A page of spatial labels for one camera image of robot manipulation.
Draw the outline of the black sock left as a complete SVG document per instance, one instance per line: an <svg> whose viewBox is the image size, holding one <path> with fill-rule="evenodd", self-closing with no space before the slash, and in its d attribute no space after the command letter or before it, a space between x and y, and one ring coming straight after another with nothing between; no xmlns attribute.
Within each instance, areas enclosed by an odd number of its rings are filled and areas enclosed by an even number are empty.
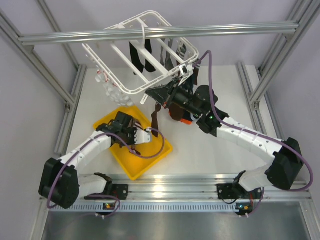
<svg viewBox="0 0 320 240"><path fill-rule="evenodd" d="M140 73L143 73L146 68L146 63L142 63L139 57L138 50L129 43L129 51L132 64L139 70Z"/></svg>

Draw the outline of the aluminium crossbar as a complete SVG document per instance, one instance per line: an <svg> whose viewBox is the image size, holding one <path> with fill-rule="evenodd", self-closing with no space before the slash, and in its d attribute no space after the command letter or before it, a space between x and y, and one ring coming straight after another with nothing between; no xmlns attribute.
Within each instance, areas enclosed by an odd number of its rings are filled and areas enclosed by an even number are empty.
<svg viewBox="0 0 320 240"><path fill-rule="evenodd" d="M299 24L295 21L282 21L206 26L141 27L137 29L115 28L99 31L28 34L19 37L18 40L24 46L31 46L118 40L293 34L298 27Z"/></svg>

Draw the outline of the navy orange underwear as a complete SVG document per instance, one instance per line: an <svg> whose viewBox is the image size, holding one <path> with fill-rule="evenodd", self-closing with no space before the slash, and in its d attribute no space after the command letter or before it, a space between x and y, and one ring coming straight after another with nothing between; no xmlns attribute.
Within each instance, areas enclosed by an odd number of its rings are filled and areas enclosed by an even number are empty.
<svg viewBox="0 0 320 240"><path fill-rule="evenodd" d="M190 93L193 93L194 92L194 84L193 84L193 81L192 81L192 76L190 76L184 83L184 85L182 86L184 89L188 90ZM192 116L189 112L187 112L185 110L185 113L184 113L184 118L185 118L185 121L184 122L181 122L181 123L184 123L184 124L187 124L187 125L191 125L192 122L196 119L195 116Z"/></svg>

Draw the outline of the yellow plastic tray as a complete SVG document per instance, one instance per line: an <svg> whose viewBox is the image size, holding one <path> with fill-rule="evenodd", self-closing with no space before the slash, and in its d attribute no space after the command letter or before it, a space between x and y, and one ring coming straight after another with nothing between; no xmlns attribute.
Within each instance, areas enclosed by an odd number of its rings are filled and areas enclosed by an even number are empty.
<svg viewBox="0 0 320 240"><path fill-rule="evenodd" d="M110 120L113 120L116 117L116 114L118 112L123 112L133 116L141 123L141 126L144 129L151 126L151 121L143 114L143 112L139 110L137 106L134 105L130 107L118 107L116 110L96 121L93 124L93 128L96 129L101 124L109 123ZM160 150L161 152L156 157L143 159L130 153L127 147L121 148L117 144L109 149L110 153L115 158L117 163L122 167L124 172L132 181L141 177L147 170L149 170L156 163L165 158L169 153L172 152L173 147L168 140L162 141L161 136L158 136L153 137L150 143L139 144L136 149L139 153L141 153L142 156L153 156Z"/></svg>

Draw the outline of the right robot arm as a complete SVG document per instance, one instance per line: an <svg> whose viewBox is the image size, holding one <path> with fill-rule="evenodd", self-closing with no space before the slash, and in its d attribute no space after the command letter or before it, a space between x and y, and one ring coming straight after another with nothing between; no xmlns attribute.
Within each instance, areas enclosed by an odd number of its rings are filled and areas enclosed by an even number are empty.
<svg viewBox="0 0 320 240"><path fill-rule="evenodd" d="M204 133L232 142L265 162L262 167L240 172L234 179L233 192L238 198L246 198L253 190L267 186L291 190L304 165L295 139L270 138L235 121L215 107L218 98L209 85L201 85L191 93L172 80L145 93L164 108L176 105L198 117L196 124Z"/></svg>

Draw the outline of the white clip drying hanger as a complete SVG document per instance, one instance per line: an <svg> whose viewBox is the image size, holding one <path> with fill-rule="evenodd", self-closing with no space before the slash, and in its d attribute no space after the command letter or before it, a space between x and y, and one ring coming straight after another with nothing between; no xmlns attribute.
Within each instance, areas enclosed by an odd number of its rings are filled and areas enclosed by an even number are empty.
<svg viewBox="0 0 320 240"><path fill-rule="evenodd" d="M111 26L111 29L132 29L133 27L137 27L138 29L143 27L150 28L152 23L157 23L158 27L171 26L171 24L158 12L149 10L117 25ZM193 66L193 64L198 60L199 51L186 38L177 38L177 47L181 44L185 44L186 46L186 54L184 59L181 59L176 54L176 50L173 50L173 46L172 48L168 47L168 39L172 38L167 38L165 42L163 42L161 38L155 39L156 44L158 44L160 47L159 58L156 58L152 54L151 40L142 39L129 41L129 48L131 43L137 49L141 62L143 64L145 63L145 69L143 73L140 73L140 71L132 64L131 56L127 57L123 51L118 48L115 42L110 43L110 47L113 49L113 51L132 70L134 75L133 81L135 85L133 89L130 89L128 86L126 86L123 79L112 72L112 70L88 44L84 43L82 46L87 52L86 56L96 64L97 69L105 72L123 93L131 97L133 95L144 93L149 88L160 86L164 80L179 77L179 65L189 64ZM170 53L171 55L174 68L170 71L166 70L166 68L160 63L161 46L164 48L164 60L166 58L166 52Z"/></svg>

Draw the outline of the grey sock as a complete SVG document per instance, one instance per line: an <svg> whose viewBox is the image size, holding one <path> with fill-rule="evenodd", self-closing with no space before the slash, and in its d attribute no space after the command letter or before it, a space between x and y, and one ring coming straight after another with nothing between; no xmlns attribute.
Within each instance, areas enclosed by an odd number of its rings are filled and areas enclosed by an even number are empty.
<svg viewBox="0 0 320 240"><path fill-rule="evenodd" d="M162 38L161 40L165 43L165 41L167 39L166 38ZM169 48L172 48L173 42L174 42L173 38L168 38L168 47ZM170 55L169 52L166 51L165 60L164 60L163 52L164 52L164 47L161 46L160 47L160 63L161 63L161 65L163 65L166 68L166 70L170 71L170 70L172 70L174 68L174 64L172 62L171 55Z"/></svg>

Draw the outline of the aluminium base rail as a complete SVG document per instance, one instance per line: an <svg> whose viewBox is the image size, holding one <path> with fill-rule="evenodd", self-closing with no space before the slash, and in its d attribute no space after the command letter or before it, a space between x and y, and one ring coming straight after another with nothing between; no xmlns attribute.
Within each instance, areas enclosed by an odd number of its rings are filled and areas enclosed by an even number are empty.
<svg viewBox="0 0 320 240"><path fill-rule="evenodd" d="M235 174L158 174L130 180L125 174L109 175L115 184L127 184L127 201L218 201L217 184L230 184ZM265 202L299 202L312 199L309 190L283 191L265 187Z"/></svg>

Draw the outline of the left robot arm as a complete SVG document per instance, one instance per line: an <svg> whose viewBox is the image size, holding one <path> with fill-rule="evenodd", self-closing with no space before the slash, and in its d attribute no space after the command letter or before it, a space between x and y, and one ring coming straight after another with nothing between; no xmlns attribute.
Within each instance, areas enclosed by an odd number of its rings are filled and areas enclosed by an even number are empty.
<svg viewBox="0 0 320 240"><path fill-rule="evenodd" d="M60 206L68 209L76 200L92 198L94 195L103 199L109 198L113 194L110 177L98 172L81 177L80 170L113 145L135 145L138 133L136 122L134 117L120 111L115 119L99 125L76 149L59 159L47 160L38 190L38 193L47 199L47 208Z"/></svg>

